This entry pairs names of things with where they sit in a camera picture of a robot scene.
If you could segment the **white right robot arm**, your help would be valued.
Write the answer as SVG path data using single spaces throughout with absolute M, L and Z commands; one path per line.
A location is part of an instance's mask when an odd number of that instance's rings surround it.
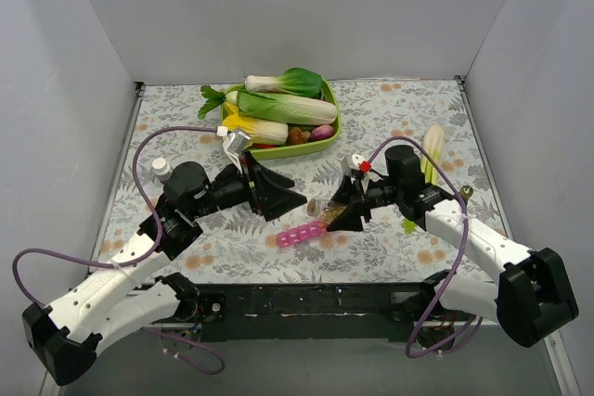
M 517 344 L 531 347 L 572 322 L 579 309 L 561 256 L 550 248 L 534 250 L 472 218 L 461 195 L 426 181 L 412 147 L 385 153 L 387 173 L 370 181 L 371 164 L 360 155 L 342 159 L 342 182 L 333 195 L 344 206 L 329 231 L 360 232 L 377 208 L 395 205 L 425 232 L 458 248 L 489 277 L 471 284 L 455 267 L 423 280 L 406 298 L 402 311 L 423 324 L 449 312 L 465 313 L 500 325 Z

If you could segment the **clear pill bottle yellow capsules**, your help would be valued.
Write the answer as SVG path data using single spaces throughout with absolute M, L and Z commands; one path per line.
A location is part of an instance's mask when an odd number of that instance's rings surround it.
M 347 208 L 333 200 L 312 198 L 307 204 L 307 215 L 323 224 L 331 224 Z

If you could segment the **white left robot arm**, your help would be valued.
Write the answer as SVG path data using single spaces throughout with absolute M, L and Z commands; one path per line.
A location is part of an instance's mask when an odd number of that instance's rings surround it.
M 201 235 L 198 219 L 244 203 L 273 221 L 306 203 L 288 177 L 261 165 L 249 152 L 214 179 L 194 161 L 176 166 L 163 183 L 150 216 L 115 254 L 82 283 L 48 304 L 34 302 L 22 314 L 30 348 L 54 381 L 81 377 L 116 341 L 163 319 L 186 322 L 199 308 L 199 290 L 179 272 L 132 296 L 151 275 Z

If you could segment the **pink weekly pill organizer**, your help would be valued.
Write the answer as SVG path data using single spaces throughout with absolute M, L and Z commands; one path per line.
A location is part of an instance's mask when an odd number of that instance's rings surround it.
M 327 232 L 326 228 L 325 223 L 313 221 L 279 232 L 276 235 L 277 246 L 284 249 L 318 238 Z

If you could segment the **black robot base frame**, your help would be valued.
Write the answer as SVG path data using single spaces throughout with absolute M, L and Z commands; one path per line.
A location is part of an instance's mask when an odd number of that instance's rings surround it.
M 169 327 L 194 326 L 205 342 L 264 339 L 407 340 L 424 311 L 421 282 L 200 285 Z

